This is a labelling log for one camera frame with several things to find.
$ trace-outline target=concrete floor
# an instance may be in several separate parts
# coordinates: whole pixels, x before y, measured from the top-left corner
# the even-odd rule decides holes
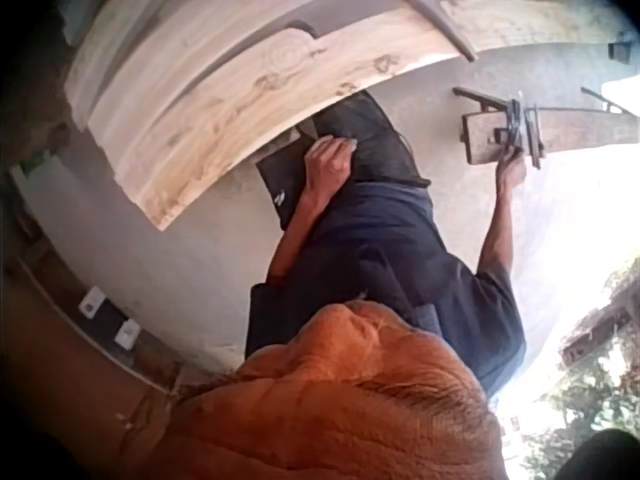
[[[318,22],[324,33],[336,20]],[[442,62],[371,93],[407,137],[422,174],[433,180],[436,221],[448,249],[473,269],[493,208],[493,168],[466,164],[460,116],[477,106],[455,98],[451,88],[522,96],[541,106],[599,108],[581,86],[599,90],[605,81],[637,73],[609,61],[604,45],[517,47],[485,52],[475,64]],[[640,245],[632,217],[640,204],[634,193],[639,157],[636,146],[609,147],[556,155],[542,172],[530,171],[514,205],[513,283],[529,342],[525,369],[554,326],[579,320],[608,274]],[[255,168],[237,167],[164,233],[129,203],[112,176],[90,135],[74,132],[61,161],[44,165],[20,187],[82,281],[99,285],[199,364],[237,362],[249,289],[264,279],[280,237]]]

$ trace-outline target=wood grain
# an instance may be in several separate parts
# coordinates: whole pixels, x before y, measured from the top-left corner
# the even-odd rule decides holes
[[[204,71],[256,31],[310,1],[192,0],[182,6],[127,60],[89,120],[114,169]]]
[[[447,9],[478,50],[606,43],[626,27],[608,7],[472,0]],[[458,55],[408,6],[317,40],[281,32],[181,99],[123,159],[116,179],[154,225],[165,229],[218,178],[286,128],[356,91]]]
[[[80,47],[65,91],[73,120],[87,126],[100,89],[163,0],[109,0]]]
[[[547,153],[634,144],[639,141],[638,117],[601,110],[540,108],[541,138]],[[463,117],[467,161],[484,165],[498,161],[503,147],[493,142],[495,128],[504,128],[504,112],[474,113]]]

